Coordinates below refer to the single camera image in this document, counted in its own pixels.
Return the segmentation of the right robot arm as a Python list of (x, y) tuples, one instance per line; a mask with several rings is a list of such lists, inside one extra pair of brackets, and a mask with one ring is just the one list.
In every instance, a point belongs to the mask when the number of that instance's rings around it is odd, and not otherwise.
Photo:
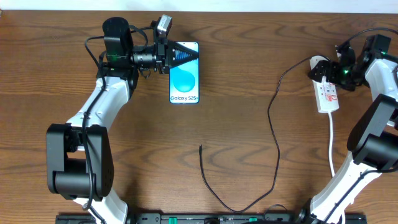
[(308, 73), (323, 90), (321, 100), (336, 98), (326, 85), (354, 91), (371, 90), (373, 102), (352, 129), (348, 154), (327, 186), (307, 201), (296, 223), (341, 223), (346, 207), (370, 182), (381, 174), (397, 171), (397, 135), (386, 126), (397, 127), (397, 57), (388, 53), (391, 38), (381, 34), (366, 38), (356, 56), (350, 41), (336, 46), (338, 61), (314, 56)]

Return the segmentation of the blue Galaxy smartphone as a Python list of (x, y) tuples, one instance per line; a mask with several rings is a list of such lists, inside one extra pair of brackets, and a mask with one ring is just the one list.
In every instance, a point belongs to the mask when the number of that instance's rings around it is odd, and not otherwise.
[(200, 61), (172, 67), (169, 74), (169, 101), (172, 104), (197, 104), (200, 101)]

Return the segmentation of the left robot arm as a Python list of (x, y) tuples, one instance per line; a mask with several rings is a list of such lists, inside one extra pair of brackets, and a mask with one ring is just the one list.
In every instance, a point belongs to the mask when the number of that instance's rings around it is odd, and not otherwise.
[(103, 22), (105, 50), (94, 58), (96, 85), (82, 108), (66, 123), (46, 132), (47, 186), (51, 193), (81, 205), (86, 218), (65, 217), (72, 223), (136, 223), (137, 215), (113, 188), (114, 164), (109, 129), (119, 110), (131, 99), (139, 77), (152, 72), (169, 76), (169, 100), (195, 104), (200, 99), (199, 44), (168, 39), (172, 18), (152, 21), (152, 44), (135, 45), (133, 34), (146, 28), (122, 17)]

